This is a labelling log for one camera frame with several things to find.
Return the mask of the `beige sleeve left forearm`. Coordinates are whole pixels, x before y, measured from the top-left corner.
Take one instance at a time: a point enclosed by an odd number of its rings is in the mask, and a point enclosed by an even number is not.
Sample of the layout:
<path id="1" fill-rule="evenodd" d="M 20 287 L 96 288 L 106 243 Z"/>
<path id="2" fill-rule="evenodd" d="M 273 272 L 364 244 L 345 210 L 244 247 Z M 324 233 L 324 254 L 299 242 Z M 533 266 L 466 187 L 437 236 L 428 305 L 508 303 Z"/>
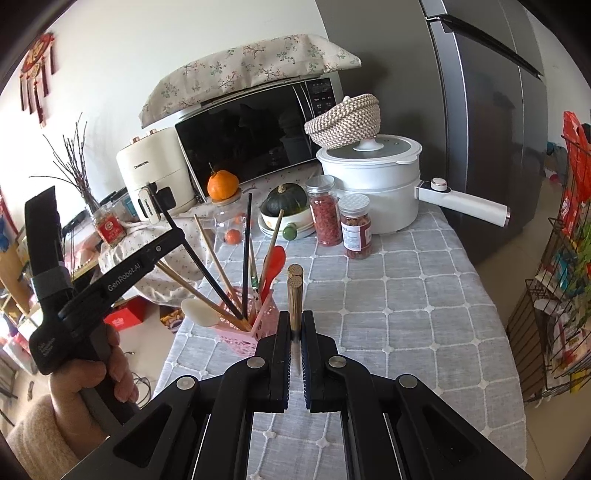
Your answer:
<path id="1" fill-rule="evenodd" d="M 7 443 L 34 480 L 61 479 L 79 462 L 58 429 L 49 394 L 29 409 L 8 435 Z"/>

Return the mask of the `person's left hand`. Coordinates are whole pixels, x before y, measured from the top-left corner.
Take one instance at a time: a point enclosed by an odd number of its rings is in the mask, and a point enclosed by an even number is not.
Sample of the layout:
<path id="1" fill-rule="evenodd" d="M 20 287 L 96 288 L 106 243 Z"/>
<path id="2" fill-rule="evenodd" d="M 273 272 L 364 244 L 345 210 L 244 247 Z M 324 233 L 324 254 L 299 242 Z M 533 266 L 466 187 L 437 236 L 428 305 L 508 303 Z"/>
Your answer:
<path id="1" fill-rule="evenodd" d="M 119 333 L 105 325 L 111 353 L 107 363 L 71 360 L 51 374 L 49 389 L 55 422 L 66 444 L 77 457 L 84 457 L 107 437 L 89 412 L 80 394 L 91 389 L 109 375 L 114 381 L 114 397 L 122 403 L 135 404 L 138 389 L 123 350 Z"/>

